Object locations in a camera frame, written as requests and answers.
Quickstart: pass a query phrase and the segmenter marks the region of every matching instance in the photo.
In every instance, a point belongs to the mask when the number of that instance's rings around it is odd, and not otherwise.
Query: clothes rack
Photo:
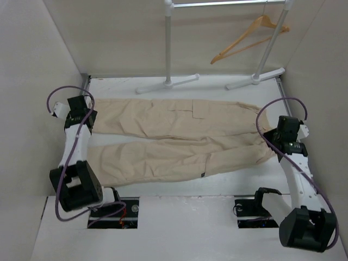
[[[227,84],[226,87],[229,90],[240,88],[249,84],[259,84],[263,80],[273,78],[281,75],[285,69],[280,68],[271,72],[261,74],[267,58],[272,50],[272,47],[276,41],[277,35],[280,32],[285,17],[288,11],[291,9],[294,0],[240,0],[240,1],[226,1],[226,2],[210,2],[210,3],[187,3],[187,4],[173,4],[172,0],[164,0],[165,3],[165,61],[166,61],[166,80],[163,83],[157,85],[151,85],[146,87],[137,88],[136,92],[144,94],[147,92],[160,90],[160,89],[172,89],[176,85],[181,85],[195,80],[199,80],[200,75],[197,73],[191,76],[179,77],[178,80],[171,79],[171,16],[172,11],[175,8],[192,8],[192,7],[215,7],[222,5],[264,5],[264,4],[284,4],[283,11],[279,17],[277,27],[274,29],[272,38],[265,50],[265,53],[261,59],[261,62],[254,73],[251,76],[246,76],[245,79],[239,80],[235,83]]]

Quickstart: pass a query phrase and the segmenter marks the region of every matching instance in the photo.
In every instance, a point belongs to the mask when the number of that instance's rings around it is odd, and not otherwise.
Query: white table
[[[171,90],[159,90],[138,95],[135,89],[164,81],[164,77],[105,78],[92,79],[89,90],[95,98],[138,98],[138,99],[205,99],[217,101],[240,101],[263,107],[268,102],[282,97],[275,79],[228,91],[225,88],[240,76],[202,75],[200,80],[179,85]],[[276,127],[278,117],[287,115],[283,102],[272,105],[267,116],[272,127]],[[122,135],[93,134],[90,146],[119,144],[146,139]],[[277,158],[264,164],[229,173],[193,181],[175,183],[133,184],[118,188],[120,196],[202,196],[202,195],[253,195],[259,187],[278,189],[287,194],[289,188],[285,174]]]

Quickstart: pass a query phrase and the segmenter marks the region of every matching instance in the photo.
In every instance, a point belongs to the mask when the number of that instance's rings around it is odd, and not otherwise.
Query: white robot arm
[[[52,112],[52,116],[65,121],[64,130],[66,134],[63,158],[58,168],[51,170],[49,173],[49,178],[56,192],[59,187],[59,178],[64,165],[68,162],[67,159],[72,151],[81,121],[90,111],[85,97],[82,95],[69,98],[68,103],[69,106],[57,102]],[[93,111],[86,123],[81,126],[76,146],[69,158],[59,193],[59,202],[66,212],[83,207],[103,206],[120,200],[114,188],[101,186],[87,162],[88,142],[96,115],[97,112]]]
[[[267,141],[300,166],[303,173],[270,146],[277,153],[286,175],[291,206],[279,191],[267,188],[256,191],[255,204],[256,208],[266,209],[279,225],[279,239],[283,246],[324,252],[337,220],[334,213],[324,210],[318,192],[309,182],[313,175],[308,167],[308,153],[305,145],[299,141],[308,135],[308,128],[302,121],[288,116],[280,116],[277,128],[264,133]]]

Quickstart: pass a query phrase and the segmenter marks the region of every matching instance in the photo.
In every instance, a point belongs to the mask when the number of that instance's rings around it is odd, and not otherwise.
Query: pant leg
[[[104,99],[95,109],[96,133],[188,140],[256,133],[259,112],[250,104],[205,100]],[[265,114],[260,126],[270,129]]]
[[[207,177],[262,163],[272,155],[257,133],[248,133],[92,147],[88,161],[102,185],[118,186]]]

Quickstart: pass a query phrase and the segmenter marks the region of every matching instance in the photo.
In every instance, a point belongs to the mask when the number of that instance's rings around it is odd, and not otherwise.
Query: wooden hanger
[[[247,50],[251,47],[254,47],[255,45],[261,44],[262,42],[268,41],[270,40],[272,37],[267,37],[264,40],[258,41],[256,43],[253,43],[252,45],[246,46],[242,49],[239,49],[235,52],[226,54],[229,50],[231,50],[232,48],[234,48],[237,44],[239,44],[244,38],[246,38],[248,35],[252,34],[257,28],[259,28],[260,26],[264,26],[264,27],[269,27],[269,28],[276,28],[276,24],[271,22],[271,19],[268,15],[262,15],[259,18],[257,18],[249,27],[248,29],[245,31],[244,34],[241,35],[240,38],[238,38],[236,41],[234,41],[230,46],[228,46],[226,49],[224,49],[221,53],[219,53],[217,56],[215,56],[212,61],[210,62],[210,64],[214,64],[216,61],[219,61],[221,59],[224,59],[226,57],[229,57],[231,55],[234,55],[236,53],[239,53],[241,51]],[[284,33],[284,32],[288,32],[290,31],[290,28],[288,26],[282,26],[281,32],[280,34]]]

